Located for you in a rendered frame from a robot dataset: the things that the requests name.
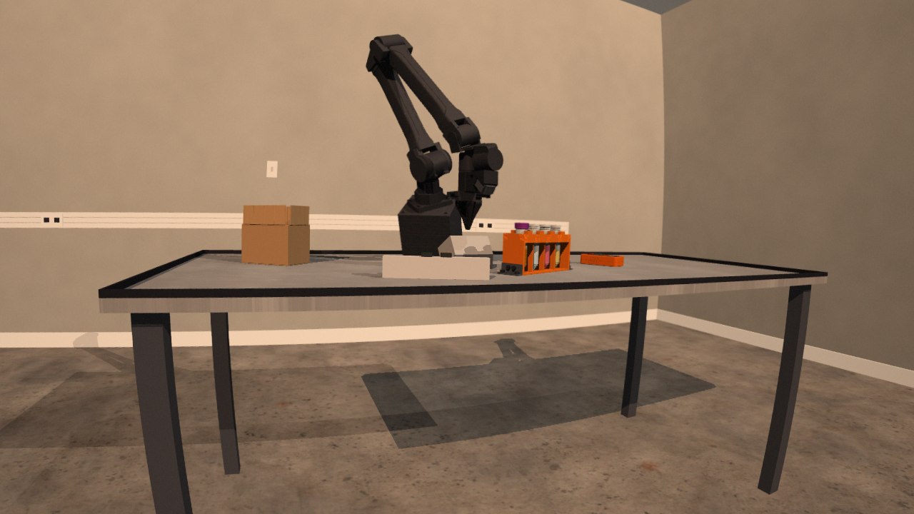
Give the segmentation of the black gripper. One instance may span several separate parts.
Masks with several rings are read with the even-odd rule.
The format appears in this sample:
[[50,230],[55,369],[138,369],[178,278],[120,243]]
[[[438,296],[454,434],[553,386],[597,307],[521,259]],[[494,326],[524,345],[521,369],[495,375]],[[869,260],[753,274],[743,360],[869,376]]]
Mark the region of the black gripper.
[[[491,198],[491,195],[484,195],[481,192],[461,190],[449,191],[447,192],[447,196],[455,196],[455,207],[458,209],[461,219],[463,219],[466,230],[471,229],[471,224],[476,218],[476,214],[480,207],[482,207],[482,198]],[[476,198],[476,196],[482,196],[482,198]],[[476,199],[478,200],[476,201]]]

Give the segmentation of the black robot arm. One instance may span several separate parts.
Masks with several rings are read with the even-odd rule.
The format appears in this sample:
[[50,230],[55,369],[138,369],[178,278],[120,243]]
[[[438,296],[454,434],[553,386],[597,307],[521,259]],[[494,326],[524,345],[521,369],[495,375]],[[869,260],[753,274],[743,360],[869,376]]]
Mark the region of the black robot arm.
[[471,171],[459,173],[459,190],[492,195],[498,186],[498,170],[503,165],[497,144],[481,143],[476,124],[453,106],[428,77],[411,55],[413,46],[401,34],[377,36],[370,40],[369,48],[366,68],[378,79],[407,138],[409,171],[417,184],[415,199],[407,201],[408,207],[422,213],[453,204],[453,199],[438,186],[438,178],[453,168],[453,159],[439,142],[432,142],[428,136],[401,78],[436,121],[451,153],[460,152],[459,171]]

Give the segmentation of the brown cardboard box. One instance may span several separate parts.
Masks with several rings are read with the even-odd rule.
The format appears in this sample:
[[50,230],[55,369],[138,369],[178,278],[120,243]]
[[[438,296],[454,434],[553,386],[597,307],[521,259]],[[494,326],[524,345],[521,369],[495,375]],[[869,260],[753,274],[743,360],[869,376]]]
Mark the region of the brown cardboard box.
[[265,266],[310,263],[309,207],[249,207],[241,226],[241,261]]

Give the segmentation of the beige key housing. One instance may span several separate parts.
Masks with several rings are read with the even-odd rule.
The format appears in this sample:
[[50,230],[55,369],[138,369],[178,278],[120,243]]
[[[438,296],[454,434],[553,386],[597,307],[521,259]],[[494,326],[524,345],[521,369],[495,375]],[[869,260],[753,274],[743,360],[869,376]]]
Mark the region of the beige key housing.
[[441,246],[438,254],[452,253],[453,257],[484,257],[490,259],[493,269],[493,251],[488,236],[449,236]]

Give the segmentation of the black table edge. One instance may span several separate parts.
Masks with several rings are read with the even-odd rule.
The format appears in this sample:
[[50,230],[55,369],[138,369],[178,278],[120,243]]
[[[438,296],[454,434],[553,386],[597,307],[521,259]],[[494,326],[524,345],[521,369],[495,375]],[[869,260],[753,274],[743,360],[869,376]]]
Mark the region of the black table edge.
[[151,298],[151,297],[318,297],[318,296],[394,296],[394,295],[450,295],[450,293],[495,293],[516,291],[552,291],[588,288],[619,288],[636,286],[664,286],[665,284],[745,282],[784,278],[809,278],[827,276],[827,272],[815,272],[796,268],[777,266],[758,266],[758,264],[739,263],[738,261],[719,261],[692,257],[666,255],[658,253],[602,253],[603,255],[652,255],[671,259],[689,261],[707,261],[708,263],[727,264],[727,266],[744,266],[763,268],[789,274],[772,276],[721,276],[704,278],[668,278],[650,280],[630,280],[611,282],[568,282],[568,283],[522,283],[522,284],[466,284],[466,286],[397,286],[397,287],[352,287],[352,288],[181,288],[181,289],[121,289],[139,283],[146,278],[156,276],[169,268],[179,266],[185,261],[195,259],[203,254],[241,254],[241,250],[201,250],[186,255],[181,259],[147,272],[126,278],[121,282],[110,284],[99,289],[99,298]]

